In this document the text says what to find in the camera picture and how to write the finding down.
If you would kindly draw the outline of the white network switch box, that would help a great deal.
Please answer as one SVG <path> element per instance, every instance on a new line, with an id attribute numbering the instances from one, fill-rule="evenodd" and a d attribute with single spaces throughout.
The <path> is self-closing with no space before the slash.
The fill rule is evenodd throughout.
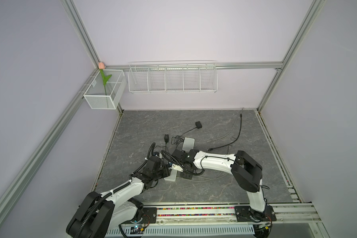
<path id="1" fill-rule="evenodd" d="M 185 152 L 189 152 L 194 148 L 194 144 L 195 144 L 194 138 L 185 137 L 182 145 L 182 150 Z"/>

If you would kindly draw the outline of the black power adapter large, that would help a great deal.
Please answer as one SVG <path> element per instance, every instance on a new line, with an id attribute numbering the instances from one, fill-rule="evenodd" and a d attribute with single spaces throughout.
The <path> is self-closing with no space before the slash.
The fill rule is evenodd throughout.
<path id="1" fill-rule="evenodd" d="M 170 142 L 170 136 L 168 134 L 164 135 L 164 142 L 165 142 L 165 151 L 169 152 L 168 144 Z"/>

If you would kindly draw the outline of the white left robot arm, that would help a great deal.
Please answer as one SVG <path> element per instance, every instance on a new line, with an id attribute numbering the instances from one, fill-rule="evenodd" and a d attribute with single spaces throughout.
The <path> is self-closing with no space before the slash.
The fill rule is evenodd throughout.
<path id="1" fill-rule="evenodd" d="M 134 199 L 170 175 L 168 165 L 154 152 L 152 143 L 143 164 L 129 179 L 107 192 L 86 195 L 66 227 L 72 238 L 103 238 L 112 225 L 142 219 L 143 204 Z"/>

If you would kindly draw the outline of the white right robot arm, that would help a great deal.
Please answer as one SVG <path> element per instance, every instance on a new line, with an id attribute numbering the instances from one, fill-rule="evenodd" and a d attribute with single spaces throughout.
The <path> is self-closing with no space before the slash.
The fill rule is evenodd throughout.
<path id="1" fill-rule="evenodd" d="M 175 150 L 170 154 L 162 150 L 161 155 L 171 163 L 173 169 L 184 174 L 199 176 L 206 170 L 215 170 L 233 175 L 249 198 L 248 206 L 235 207 L 239 222 L 271 223 L 277 220 L 262 190 L 262 166 L 246 152 L 221 155 L 192 149 L 188 152 Z"/>

